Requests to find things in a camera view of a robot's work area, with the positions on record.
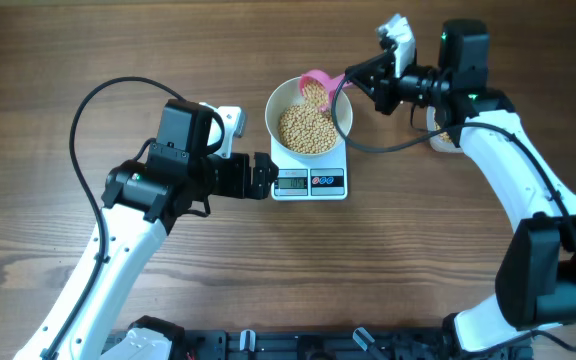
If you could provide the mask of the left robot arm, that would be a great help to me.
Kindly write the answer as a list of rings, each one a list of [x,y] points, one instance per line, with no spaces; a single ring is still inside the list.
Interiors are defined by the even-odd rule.
[[[265,199],[278,174],[266,153],[235,153],[246,116],[236,106],[171,99],[156,138],[112,169],[97,225],[51,311],[19,359],[98,359],[138,275],[176,220],[209,196]]]

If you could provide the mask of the pink plastic scoop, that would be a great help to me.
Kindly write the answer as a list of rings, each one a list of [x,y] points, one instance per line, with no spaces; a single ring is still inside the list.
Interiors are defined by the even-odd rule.
[[[314,69],[300,76],[298,88],[308,104],[327,111],[331,107],[334,92],[343,79],[343,74],[331,77],[322,70]]]

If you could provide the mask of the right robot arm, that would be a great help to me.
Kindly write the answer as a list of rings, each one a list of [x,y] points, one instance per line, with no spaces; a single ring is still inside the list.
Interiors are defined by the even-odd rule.
[[[480,169],[501,202],[513,237],[494,293],[445,321],[448,357],[516,357],[534,338],[576,323],[576,195],[528,139],[510,99],[488,83],[484,23],[453,19],[442,28],[436,66],[421,66],[406,18],[377,29],[381,53],[347,68],[378,112],[408,102],[433,112],[428,138],[447,134]]]

